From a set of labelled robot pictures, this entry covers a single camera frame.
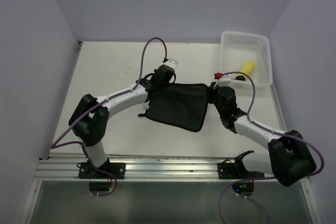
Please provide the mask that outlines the blue towel dark trim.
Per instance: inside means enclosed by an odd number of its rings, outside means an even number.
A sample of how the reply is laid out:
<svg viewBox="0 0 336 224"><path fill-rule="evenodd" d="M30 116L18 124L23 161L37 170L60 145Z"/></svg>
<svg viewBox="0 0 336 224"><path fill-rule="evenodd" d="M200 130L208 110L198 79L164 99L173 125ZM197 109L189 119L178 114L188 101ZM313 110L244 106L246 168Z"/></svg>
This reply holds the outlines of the blue towel dark trim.
<svg viewBox="0 0 336 224"><path fill-rule="evenodd" d="M149 102L140 118L199 132L208 107L208 87L205 84L170 84L162 95Z"/></svg>

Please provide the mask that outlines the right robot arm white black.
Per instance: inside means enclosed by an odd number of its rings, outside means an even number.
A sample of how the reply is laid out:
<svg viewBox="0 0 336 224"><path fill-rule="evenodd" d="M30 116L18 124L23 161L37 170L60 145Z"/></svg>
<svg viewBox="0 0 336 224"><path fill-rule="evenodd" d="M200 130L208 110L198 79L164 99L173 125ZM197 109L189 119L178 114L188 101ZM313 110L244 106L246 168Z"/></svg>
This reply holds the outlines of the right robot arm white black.
<svg viewBox="0 0 336 224"><path fill-rule="evenodd" d="M282 185L289 187L316 171L316 163L302 142L299 132L275 132L247 116L236 103L233 88L211 83L208 88L209 102L219 114L224 128L242 135L267 150L267 153L246 151L234 158L234 162L218 164L229 178L248 178L261 174L273 175Z"/></svg>

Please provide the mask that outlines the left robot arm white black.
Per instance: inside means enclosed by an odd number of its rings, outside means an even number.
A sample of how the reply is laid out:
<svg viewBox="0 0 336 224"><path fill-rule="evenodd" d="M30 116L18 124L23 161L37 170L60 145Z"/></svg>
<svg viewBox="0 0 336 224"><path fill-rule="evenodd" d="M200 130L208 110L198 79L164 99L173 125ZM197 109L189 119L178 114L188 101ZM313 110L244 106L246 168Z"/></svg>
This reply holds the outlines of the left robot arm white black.
<svg viewBox="0 0 336 224"><path fill-rule="evenodd" d="M175 77L175 67L164 63L154 70L149 80L142 78L135 85L107 96L95 98L87 94L82 97L69 120L69 127L83 143L90 171L97 178L104 178L109 172L110 161L102 144L108 120L134 105L157 98L172 77Z"/></svg>

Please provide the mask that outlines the yellow towel black trim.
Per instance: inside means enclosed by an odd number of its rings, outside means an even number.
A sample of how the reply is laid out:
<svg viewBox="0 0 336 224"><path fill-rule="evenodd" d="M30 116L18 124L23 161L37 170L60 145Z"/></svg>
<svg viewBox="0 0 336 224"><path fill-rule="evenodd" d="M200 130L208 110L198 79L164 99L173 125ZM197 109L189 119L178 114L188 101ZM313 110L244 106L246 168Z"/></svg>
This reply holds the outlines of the yellow towel black trim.
<svg viewBox="0 0 336 224"><path fill-rule="evenodd" d="M235 79L239 81L246 81L247 80L246 76L247 75L249 76L253 72L254 68L255 68L254 61L251 60L245 61L240 69L240 72L242 73L239 73Z"/></svg>

